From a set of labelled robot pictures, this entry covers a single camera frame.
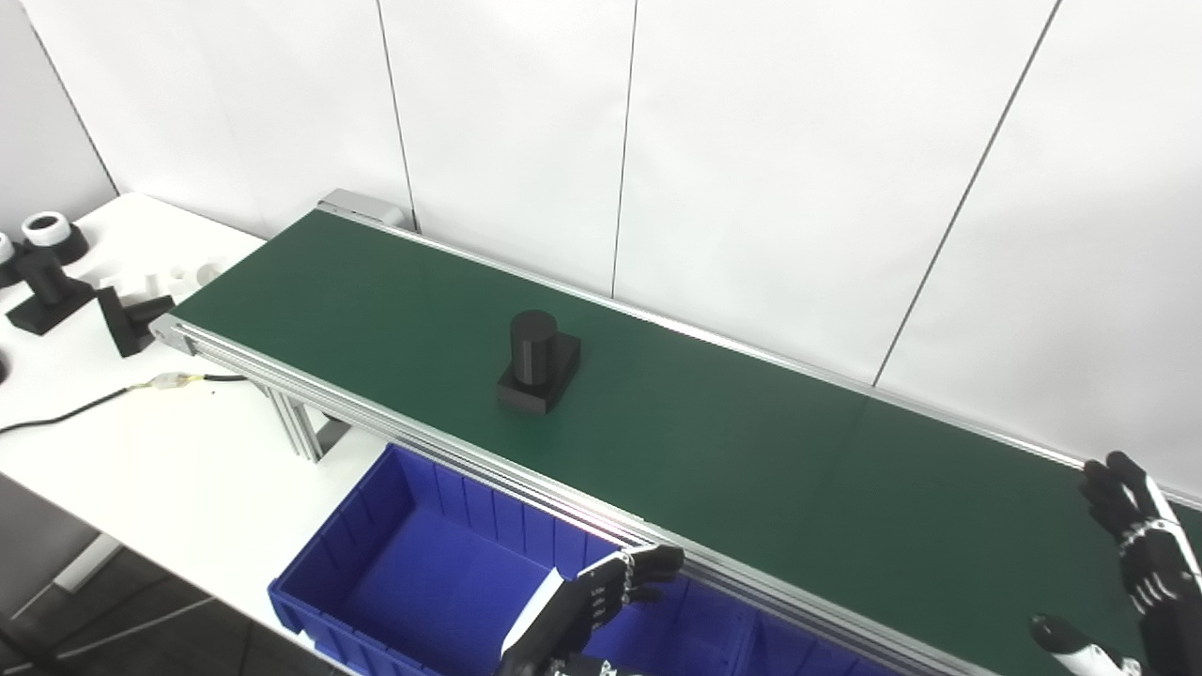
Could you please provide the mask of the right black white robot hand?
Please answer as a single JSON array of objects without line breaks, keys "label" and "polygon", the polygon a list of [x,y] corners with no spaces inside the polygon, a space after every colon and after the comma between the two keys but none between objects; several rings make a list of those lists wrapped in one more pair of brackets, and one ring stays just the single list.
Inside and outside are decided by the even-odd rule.
[{"label": "right black white robot hand", "polygon": [[1087,461],[1082,474],[1087,512],[1115,540],[1117,568],[1146,658],[1108,650],[1055,615],[1034,615],[1027,633],[1071,675],[1198,675],[1200,561],[1176,508],[1121,451]]}]

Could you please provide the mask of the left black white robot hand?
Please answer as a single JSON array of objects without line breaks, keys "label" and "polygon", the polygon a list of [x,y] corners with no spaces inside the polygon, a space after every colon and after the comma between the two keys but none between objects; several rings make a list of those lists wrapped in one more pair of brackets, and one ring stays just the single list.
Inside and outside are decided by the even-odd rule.
[{"label": "left black white robot hand", "polygon": [[494,675],[636,675],[584,650],[593,633],[632,604],[662,599],[686,561],[679,546],[617,548],[567,579],[549,570],[502,638]]}]

